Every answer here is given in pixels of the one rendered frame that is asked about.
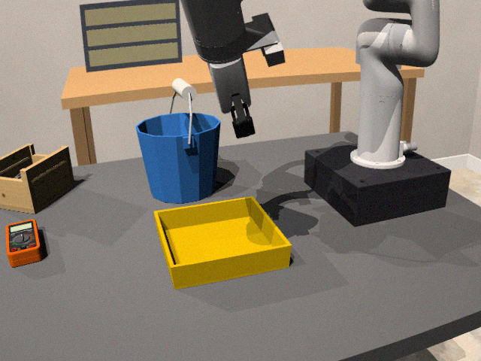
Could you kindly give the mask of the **yellow shallow tray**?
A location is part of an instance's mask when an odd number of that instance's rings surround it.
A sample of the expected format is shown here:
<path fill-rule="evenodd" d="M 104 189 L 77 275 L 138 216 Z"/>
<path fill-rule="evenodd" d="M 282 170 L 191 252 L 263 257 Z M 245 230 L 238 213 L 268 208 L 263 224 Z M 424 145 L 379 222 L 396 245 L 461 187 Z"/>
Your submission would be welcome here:
<path fill-rule="evenodd" d="M 175 290 L 289 267 L 291 244 L 253 196 L 154 214 Z"/>

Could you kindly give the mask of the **wooden crate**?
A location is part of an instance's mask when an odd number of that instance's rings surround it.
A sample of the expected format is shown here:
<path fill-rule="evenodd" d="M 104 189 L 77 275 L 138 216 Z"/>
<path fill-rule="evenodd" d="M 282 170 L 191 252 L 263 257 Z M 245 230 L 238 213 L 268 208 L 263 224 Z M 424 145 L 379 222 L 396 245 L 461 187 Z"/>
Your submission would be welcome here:
<path fill-rule="evenodd" d="M 1 209 L 37 214 L 73 187 L 67 146 L 44 155 L 27 144 L 0 158 Z"/>

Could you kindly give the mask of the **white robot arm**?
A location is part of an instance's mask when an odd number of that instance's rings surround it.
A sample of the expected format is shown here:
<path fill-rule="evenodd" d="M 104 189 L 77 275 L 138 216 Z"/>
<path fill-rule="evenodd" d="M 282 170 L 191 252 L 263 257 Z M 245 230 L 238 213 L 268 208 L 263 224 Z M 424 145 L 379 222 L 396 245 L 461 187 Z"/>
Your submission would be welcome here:
<path fill-rule="evenodd" d="M 261 48 L 268 67 L 286 62 L 268 13 L 244 23 L 243 0 L 180 1 L 202 58 L 223 61 Z M 418 146 L 400 141 L 404 82 L 396 65 L 434 64 L 440 47 L 440 0 L 362 1 L 371 11 L 410 14 L 411 20 L 373 18 L 358 29 L 358 149 L 350 159 L 366 168 L 398 168 L 405 163 L 403 153 Z"/>

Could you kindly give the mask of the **orange digital multimeter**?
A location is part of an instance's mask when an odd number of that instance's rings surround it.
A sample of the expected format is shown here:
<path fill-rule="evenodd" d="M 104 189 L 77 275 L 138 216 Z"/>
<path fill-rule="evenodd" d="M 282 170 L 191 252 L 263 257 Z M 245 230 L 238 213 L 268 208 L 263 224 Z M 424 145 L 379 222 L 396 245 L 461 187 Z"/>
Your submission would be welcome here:
<path fill-rule="evenodd" d="M 43 257 L 36 220 L 6 226 L 7 255 L 11 267 L 41 261 Z"/>

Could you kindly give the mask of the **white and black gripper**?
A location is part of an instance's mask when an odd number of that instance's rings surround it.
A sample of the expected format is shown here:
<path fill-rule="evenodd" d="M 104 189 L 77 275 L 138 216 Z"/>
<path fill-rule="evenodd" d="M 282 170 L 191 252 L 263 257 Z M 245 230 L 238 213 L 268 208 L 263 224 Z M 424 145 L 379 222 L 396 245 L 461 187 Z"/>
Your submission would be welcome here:
<path fill-rule="evenodd" d="M 221 112 L 227 114 L 231 111 L 236 138 L 254 135 L 256 132 L 253 119 L 248 110 L 251 99 L 243 53 L 240 52 L 233 58 L 223 61 L 210 61 L 199 57 L 208 65 Z M 234 106 L 232 106 L 232 102 L 234 102 Z M 236 111 L 237 118 L 234 111 Z"/>

